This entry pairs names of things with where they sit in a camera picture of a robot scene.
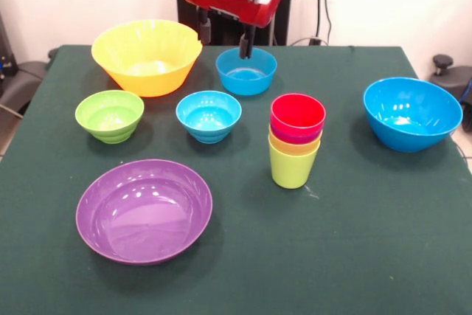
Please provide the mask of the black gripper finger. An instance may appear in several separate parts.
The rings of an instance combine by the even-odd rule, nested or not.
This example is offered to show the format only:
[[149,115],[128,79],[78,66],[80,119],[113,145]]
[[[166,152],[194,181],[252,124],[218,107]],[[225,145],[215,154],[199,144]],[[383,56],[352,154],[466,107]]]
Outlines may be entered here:
[[198,8],[198,39],[203,45],[211,42],[211,21],[208,17],[208,10]]
[[243,26],[243,34],[240,37],[239,56],[241,59],[248,59],[251,57],[254,46],[256,26],[245,24]]

